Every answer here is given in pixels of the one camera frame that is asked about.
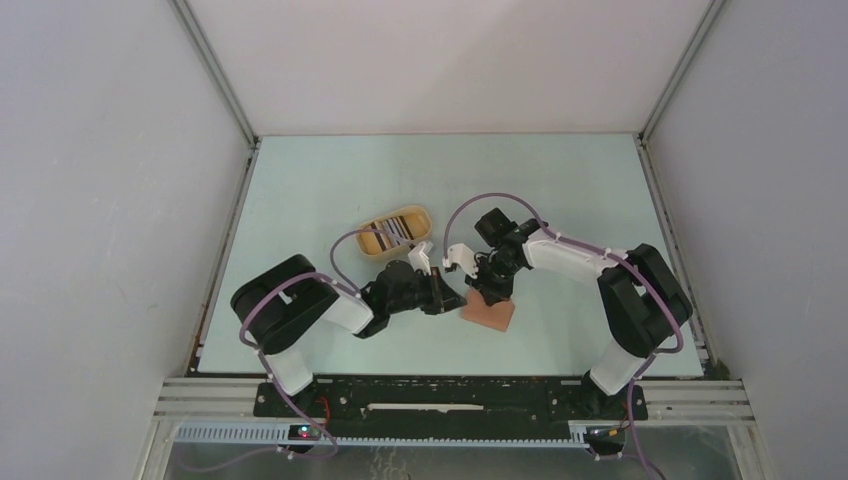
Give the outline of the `pink leather card holder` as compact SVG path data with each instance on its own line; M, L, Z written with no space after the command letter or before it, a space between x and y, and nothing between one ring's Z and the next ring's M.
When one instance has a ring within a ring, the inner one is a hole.
M474 289L467 290L466 305L460 310L460 317L468 322L496 330L506 332L515 312L512 301L497 302L487 305L482 294Z

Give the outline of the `beige oval card tray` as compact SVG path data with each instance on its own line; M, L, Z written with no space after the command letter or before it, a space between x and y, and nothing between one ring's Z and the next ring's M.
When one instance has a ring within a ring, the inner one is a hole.
M377 261L405 255L414 244L431 236L433 224L422 206L408 205L366 221L359 228L367 229L355 235L360 252Z

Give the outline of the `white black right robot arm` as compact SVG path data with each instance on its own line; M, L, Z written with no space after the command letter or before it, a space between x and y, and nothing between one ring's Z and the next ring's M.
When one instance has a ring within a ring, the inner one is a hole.
M474 228L489 253L475 254L462 245L449 249L469 259L461 266L469 287L463 313L469 319L501 323L510 318L514 278L523 269L559 273L598 288L612 339L582 380L581 402L593 417L606 418L620 407L621 391L693 314L691 301L652 245L597 250L550 235L535 219L518 224L498 208Z

